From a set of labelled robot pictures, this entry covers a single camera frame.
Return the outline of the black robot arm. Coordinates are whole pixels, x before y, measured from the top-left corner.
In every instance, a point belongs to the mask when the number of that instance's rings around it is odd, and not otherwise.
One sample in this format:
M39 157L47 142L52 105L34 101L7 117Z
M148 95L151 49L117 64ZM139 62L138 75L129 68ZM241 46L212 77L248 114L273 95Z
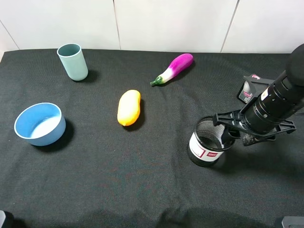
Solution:
M213 124L229 132L244 133L243 145L273 141L276 135L292 133L296 127L288 118L304 106L304 47L289 56L285 70L264 91L255 92L241 109L213 116Z

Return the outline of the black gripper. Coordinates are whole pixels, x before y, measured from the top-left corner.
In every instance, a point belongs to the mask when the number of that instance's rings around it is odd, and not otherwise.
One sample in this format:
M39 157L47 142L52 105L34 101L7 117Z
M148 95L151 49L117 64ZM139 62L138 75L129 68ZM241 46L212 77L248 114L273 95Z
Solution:
M233 145L235 140L241 139L244 146L251 146L260 143L260 141L274 141L278 134L291 134L296 131L294 122L285 120L266 134L257 133L245 125L242 117L243 115L240 110L223 114L215 113L212 116L214 126L220 124L225 126L221 136L223 145Z

